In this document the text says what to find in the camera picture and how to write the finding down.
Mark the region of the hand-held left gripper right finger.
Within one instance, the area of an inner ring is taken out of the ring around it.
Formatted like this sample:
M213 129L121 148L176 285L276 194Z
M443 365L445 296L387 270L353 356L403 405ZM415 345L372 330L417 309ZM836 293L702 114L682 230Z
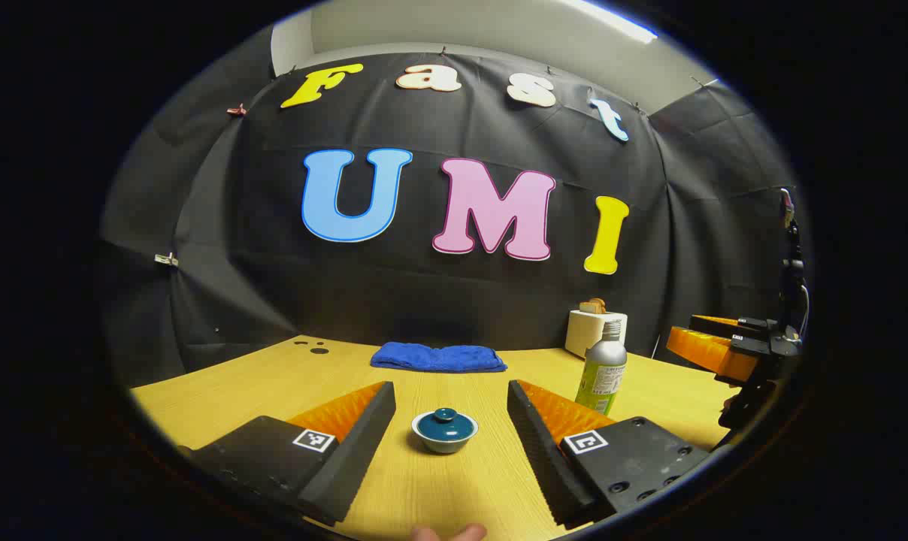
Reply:
M509 381L507 412L555 523L567 530L635 512L708 456L643 416L613 421L523 380Z

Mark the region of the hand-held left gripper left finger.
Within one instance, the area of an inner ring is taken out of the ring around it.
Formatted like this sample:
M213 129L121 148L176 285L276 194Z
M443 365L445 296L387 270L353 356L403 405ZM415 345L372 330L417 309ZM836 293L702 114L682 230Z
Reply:
M382 381L289 420L258 416L207 445L178 449L248 500L326 526L343 521L395 415Z

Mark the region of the grey teacup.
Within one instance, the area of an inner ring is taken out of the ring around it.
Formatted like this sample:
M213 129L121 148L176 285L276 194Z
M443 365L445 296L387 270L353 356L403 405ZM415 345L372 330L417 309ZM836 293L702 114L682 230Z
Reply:
M480 429L478 424L468 419L466 425L460 424L454 428L447 427L447 425L441 427L441 425L429 422L425 425L428 430L424 431L420 424L422 420L426 420L426 417L416 419L416 422L410 426L413 434L416 435L416 441L420 442L427 451L441 455L460 452L468 445L468 442L478 435Z

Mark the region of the silver water bottle green label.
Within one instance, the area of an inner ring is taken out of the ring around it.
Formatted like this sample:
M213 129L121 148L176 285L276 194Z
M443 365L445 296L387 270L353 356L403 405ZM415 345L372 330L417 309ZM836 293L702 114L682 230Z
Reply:
M601 339L586 349L584 369L575 403L608 415L627 367L627 349L622 342L622 321L605 322Z

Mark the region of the white toaster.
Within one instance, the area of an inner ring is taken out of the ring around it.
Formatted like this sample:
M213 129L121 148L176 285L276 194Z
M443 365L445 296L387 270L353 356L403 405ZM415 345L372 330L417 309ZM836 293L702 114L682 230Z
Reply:
M589 347L601 339L604 325L609 321L618 323L618 342L626 346L627 319L625 313L587 313L571 310L567 320L564 348L584 359Z

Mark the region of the blue folded towel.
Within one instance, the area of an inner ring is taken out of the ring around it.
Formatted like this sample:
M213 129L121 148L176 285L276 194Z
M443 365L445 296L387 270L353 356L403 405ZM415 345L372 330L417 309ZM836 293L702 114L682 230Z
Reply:
M372 367L423 373L501 373L507 364L484 346L430 347L422 343L385 343L371 357Z

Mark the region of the black backdrop cloth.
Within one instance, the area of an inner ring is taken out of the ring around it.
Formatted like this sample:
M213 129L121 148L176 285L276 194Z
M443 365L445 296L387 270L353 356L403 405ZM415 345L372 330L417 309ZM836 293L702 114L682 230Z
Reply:
M692 314L778 316L779 190L802 205L798 179L721 83L647 114L557 66L440 46L269 78L270 37L165 104L108 189L126 385L299 334L560 347L590 297L627 315L629 352L668 362ZM154 261L170 252L179 267Z

